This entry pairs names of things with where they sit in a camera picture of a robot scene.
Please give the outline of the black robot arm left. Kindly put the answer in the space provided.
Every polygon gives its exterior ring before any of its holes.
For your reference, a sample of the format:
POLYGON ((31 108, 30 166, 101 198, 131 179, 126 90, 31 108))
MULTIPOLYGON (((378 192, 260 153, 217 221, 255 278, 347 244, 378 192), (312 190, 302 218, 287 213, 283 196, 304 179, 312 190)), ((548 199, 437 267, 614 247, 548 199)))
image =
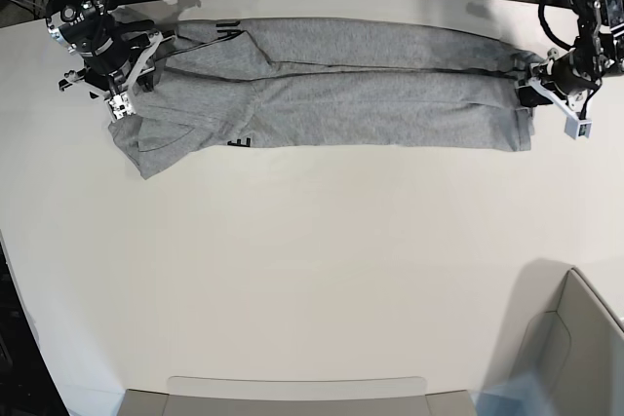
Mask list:
POLYGON ((546 0, 539 0, 538 19, 547 37, 565 54, 533 65, 517 85, 523 107, 566 103, 575 95, 585 100, 600 89, 604 77, 623 73, 623 0, 568 0, 577 16, 572 44, 561 41, 545 18, 546 0))

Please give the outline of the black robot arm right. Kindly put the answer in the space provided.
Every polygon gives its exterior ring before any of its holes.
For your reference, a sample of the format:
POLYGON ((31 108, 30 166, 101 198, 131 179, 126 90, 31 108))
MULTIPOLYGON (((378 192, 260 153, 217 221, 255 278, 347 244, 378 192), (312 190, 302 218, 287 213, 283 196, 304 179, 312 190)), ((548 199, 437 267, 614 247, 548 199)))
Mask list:
POLYGON ((45 21, 51 37, 83 68, 66 72, 58 89, 83 85, 92 98, 110 98, 140 87, 154 87, 154 55, 163 41, 151 19, 113 17, 115 0, 49 0, 45 21))

